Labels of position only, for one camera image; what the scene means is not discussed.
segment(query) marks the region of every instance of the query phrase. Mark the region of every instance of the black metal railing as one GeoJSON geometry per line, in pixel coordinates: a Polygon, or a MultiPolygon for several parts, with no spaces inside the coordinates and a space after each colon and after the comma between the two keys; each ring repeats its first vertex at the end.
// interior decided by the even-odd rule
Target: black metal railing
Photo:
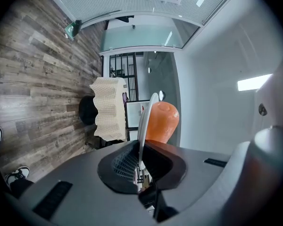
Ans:
{"type": "Polygon", "coordinates": [[[129,101],[139,100],[136,55],[137,53],[126,53],[110,56],[110,77],[125,79],[128,87],[129,101]]]}

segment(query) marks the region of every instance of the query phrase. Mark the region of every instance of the mesh grille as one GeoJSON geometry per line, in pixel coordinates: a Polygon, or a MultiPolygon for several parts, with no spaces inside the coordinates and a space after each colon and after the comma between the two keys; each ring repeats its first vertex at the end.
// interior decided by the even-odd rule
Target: mesh grille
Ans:
{"type": "Polygon", "coordinates": [[[112,161],[113,171],[120,177],[133,182],[135,168],[138,160],[134,153],[134,148],[131,147],[112,161]]]}

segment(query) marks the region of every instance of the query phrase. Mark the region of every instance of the gray surface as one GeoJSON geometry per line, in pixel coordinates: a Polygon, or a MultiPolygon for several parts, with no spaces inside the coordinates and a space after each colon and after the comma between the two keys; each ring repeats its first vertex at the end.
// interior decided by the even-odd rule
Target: gray surface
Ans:
{"type": "Polygon", "coordinates": [[[216,181],[222,167],[204,163],[207,158],[228,161],[230,156],[185,148],[177,148],[187,164],[187,173],[176,189],[163,191],[166,204],[183,211],[195,203],[216,181]]]}
{"type": "Polygon", "coordinates": [[[187,210],[162,225],[219,225],[221,209],[238,182],[249,144],[239,144],[218,179],[206,193],[187,210]]]}
{"type": "Polygon", "coordinates": [[[73,184],[51,222],[57,225],[153,225],[137,195],[117,194],[98,176],[100,160],[127,143],[74,157],[31,186],[20,201],[33,209],[59,181],[73,184]]]}

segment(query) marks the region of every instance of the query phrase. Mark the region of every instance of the metal rod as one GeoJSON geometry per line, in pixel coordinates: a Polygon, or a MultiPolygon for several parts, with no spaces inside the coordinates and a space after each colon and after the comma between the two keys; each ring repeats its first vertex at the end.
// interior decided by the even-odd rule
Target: metal rod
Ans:
{"type": "Polygon", "coordinates": [[[137,68],[136,68],[136,54],[133,53],[133,69],[134,69],[134,84],[135,84],[135,100],[139,99],[138,81],[137,81],[137,68]]]}
{"type": "Polygon", "coordinates": [[[96,19],[96,18],[99,18],[99,17],[103,17],[103,16],[109,15],[109,14],[111,14],[111,13],[117,13],[117,12],[120,12],[120,11],[121,11],[121,10],[115,10],[115,11],[112,11],[112,12],[104,13],[104,14],[102,14],[102,15],[93,17],[93,18],[88,19],[87,21],[83,22],[82,25],[85,24],[85,23],[87,23],[87,22],[90,22],[90,21],[93,20],[93,19],[96,19]]]}
{"type": "Polygon", "coordinates": [[[111,76],[111,56],[109,56],[109,77],[111,76]]]}
{"type": "Polygon", "coordinates": [[[131,66],[131,70],[132,70],[132,75],[133,75],[133,78],[132,78],[132,84],[134,85],[134,100],[136,101],[136,84],[135,84],[135,75],[134,75],[134,65],[131,66]]]}
{"type": "Polygon", "coordinates": [[[117,55],[114,55],[114,60],[115,77],[117,77],[117,55]]]}
{"type": "Polygon", "coordinates": [[[134,90],[133,88],[133,84],[132,84],[132,79],[131,79],[131,76],[132,76],[132,65],[129,65],[129,74],[130,74],[130,78],[129,78],[129,84],[130,84],[130,94],[131,94],[131,97],[132,97],[132,101],[134,101],[134,93],[132,92],[134,90]]]}
{"type": "MultiPolygon", "coordinates": [[[[129,59],[128,59],[128,53],[127,53],[127,75],[129,75],[129,59]]],[[[131,96],[130,96],[130,78],[128,78],[128,91],[129,91],[129,100],[131,101],[131,96]]]]}
{"type": "Polygon", "coordinates": [[[123,78],[134,78],[134,75],[124,75],[123,78]]]}
{"type": "Polygon", "coordinates": [[[121,54],[121,77],[123,77],[123,54],[121,54]]]}

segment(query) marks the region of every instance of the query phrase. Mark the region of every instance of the round opening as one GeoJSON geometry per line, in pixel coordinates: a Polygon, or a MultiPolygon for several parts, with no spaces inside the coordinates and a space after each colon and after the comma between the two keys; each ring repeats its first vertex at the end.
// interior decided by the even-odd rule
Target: round opening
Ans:
{"type": "Polygon", "coordinates": [[[162,100],[164,100],[166,98],[166,94],[165,94],[165,92],[164,91],[160,91],[159,92],[159,100],[160,101],[162,101],[162,100]]]}
{"type": "Polygon", "coordinates": [[[262,116],[267,115],[266,108],[264,107],[264,105],[263,105],[262,103],[259,105],[259,113],[260,113],[260,115],[262,115],[262,116]]]}

